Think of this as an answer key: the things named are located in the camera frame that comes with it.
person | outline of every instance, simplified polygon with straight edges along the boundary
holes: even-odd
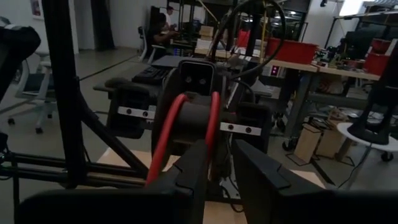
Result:
[[[178,32],[168,31],[166,34],[162,34],[162,28],[166,24],[166,16],[163,13],[160,13],[156,23],[150,27],[147,33],[147,57],[151,55],[153,51],[152,45],[162,45],[167,48],[170,45],[170,39],[178,35]],[[157,49],[155,52],[154,59],[158,59],[167,54],[165,49]]]
[[[167,12],[164,13],[166,16],[166,25],[164,26],[164,30],[174,30],[175,25],[172,25],[172,20],[170,16],[173,14],[174,8],[171,6],[167,6],[166,8]]]

concrete floor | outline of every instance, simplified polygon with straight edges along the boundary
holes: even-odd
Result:
[[[115,61],[122,61],[127,59],[125,54],[119,59],[115,59],[110,62],[117,63]],[[98,60],[92,60],[92,63],[97,63],[96,65],[83,66],[82,62],[78,62],[78,73],[79,74],[89,74],[93,71],[91,66],[96,67],[101,70],[104,64],[108,63],[109,60],[105,56],[97,56]],[[137,59],[131,59],[127,62],[123,62],[105,72],[102,72],[93,77],[87,78],[81,81],[81,92],[88,102],[89,107],[95,111],[107,111],[109,109],[109,100],[107,99],[106,93],[94,91],[92,87],[99,82],[103,82],[113,77],[131,77],[135,73],[143,70],[147,67],[142,63],[137,63]],[[0,105],[1,108],[5,108],[13,103],[17,103],[19,100],[15,99],[14,96],[15,89],[13,86],[9,88],[7,95],[5,96],[3,102]],[[58,121],[58,114],[54,114],[52,119],[45,121],[43,125],[44,133],[38,135],[35,133],[35,115],[29,114],[26,116],[21,116],[15,118],[16,125],[8,126],[7,117],[8,114],[0,115],[0,130],[9,135],[8,145],[13,152],[23,152],[29,154],[43,155],[43,156],[53,156],[63,158],[63,147],[60,125]],[[100,119],[103,123],[106,122],[106,116],[100,115]],[[107,146],[103,143],[98,136],[93,134],[84,124],[83,124],[83,136],[84,143],[88,150],[88,153],[92,161],[96,161],[105,152]],[[146,131],[144,136],[138,140],[132,139],[121,139],[122,142],[130,149],[135,149],[139,151],[149,151],[150,150],[150,131]],[[281,144],[283,138],[271,138],[269,145],[269,155],[279,162],[283,163],[289,169],[295,170],[305,170],[316,172],[315,169],[309,166],[296,166],[292,161],[285,157],[286,152],[282,149]],[[362,153],[364,152],[363,146],[356,146],[351,150],[351,156],[353,160],[358,163]],[[353,185],[353,189],[397,189],[398,188],[398,162],[393,160],[390,163],[385,163],[380,160],[380,152],[373,151],[369,159],[364,163],[364,167],[359,174],[357,181]],[[340,184],[342,181],[349,177],[352,167],[346,166],[344,164],[339,164],[328,159],[321,159],[319,164],[324,168],[325,172],[331,177],[331,179]],[[34,180],[21,180],[21,199],[42,192],[44,190],[50,189],[61,189],[58,184],[40,182]],[[0,223],[12,223],[12,181],[6,180],[0,182],[0,192],[2,193],[0,197]]]

round white table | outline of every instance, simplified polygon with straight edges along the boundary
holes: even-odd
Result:
[[[368,158],[369,153],[371,152],[372,149],[377,149],[380,151],[384,152],[398,152],[398,141],[394,139],[393,137],[389,136],[389,144],[386,145],[380,145],[380,144],[373,144],[371,142],[365,141],[363,139],[357,138],[353,136],[351,133],[348,132],[348,128],[352,125],[352,123],[340,123],[337,125],[337,130],[347,137],[348,139],[358,142],[360,144],[363,144],[366,146],[365,153],[363,154],[361,160],[359,161],[359,164],[357,165],[356,170],[354,171],[352,177],[346,184],[346,189],[350,189],[354,181],[356,180],[359,172],[362,169],[363,164],[365,163],[365,160]]]

wheel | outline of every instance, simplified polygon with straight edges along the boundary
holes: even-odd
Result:
[[[285,132],[286,125],[285,125],[284,121],[282,121],[282,119],[277,120],[276,126],[279,128],[280,131],[282,131],[283,133]]]
[[[392,153],[383,152],[383,154],[381,154],[381,160],[384,162],[390,162],[393,159],[394,155]]]
[[[43,134],[42,128],[36,128],[36,134]]]
[[[8,122],[8,125],[14,125],[15,124],[15,120],[12,119],[12,118],[9,118],[7,122]]]
[[[297,140],[296,139],[291,139],[289,142],[286,144],[286,142],[282,143],[282,147],[284,148],[285,151],[293,151],[297,146]]]

keyboard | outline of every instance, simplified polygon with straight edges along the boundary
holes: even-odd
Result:
[[[149,67],[133,77],[131,81],[148,85],[161,85],[163,79],[169,74],[170,71],[171,69],[169,68],[161,69]]]

